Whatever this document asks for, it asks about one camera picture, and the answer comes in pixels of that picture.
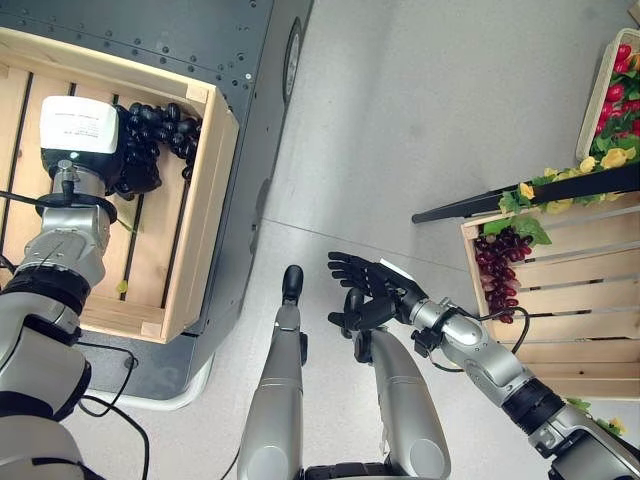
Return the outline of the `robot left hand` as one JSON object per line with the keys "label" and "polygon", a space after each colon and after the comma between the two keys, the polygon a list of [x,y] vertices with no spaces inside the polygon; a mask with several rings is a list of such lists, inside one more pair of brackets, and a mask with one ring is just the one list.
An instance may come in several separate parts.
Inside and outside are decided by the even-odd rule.
{"label": "robot left hand", "polygon": [[42,165],[52,190],[74,182],[78,193],[109,196],[124,168],[126,131],[117,108],[78,96],[48,96],[41,104]]}

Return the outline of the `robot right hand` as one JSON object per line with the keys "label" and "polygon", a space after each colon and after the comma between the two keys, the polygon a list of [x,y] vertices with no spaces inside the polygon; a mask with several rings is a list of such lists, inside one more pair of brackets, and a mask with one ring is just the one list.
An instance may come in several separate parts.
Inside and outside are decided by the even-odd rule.
{"label": "robot right hand", "polygon": [[350,331],[375,329],[390,319],[411,324],[413,308],[428,295],[408,277],[380,262],[344,252],[328,253],[331,276],[348,288],[346,310],[331,312],[328,321]]}

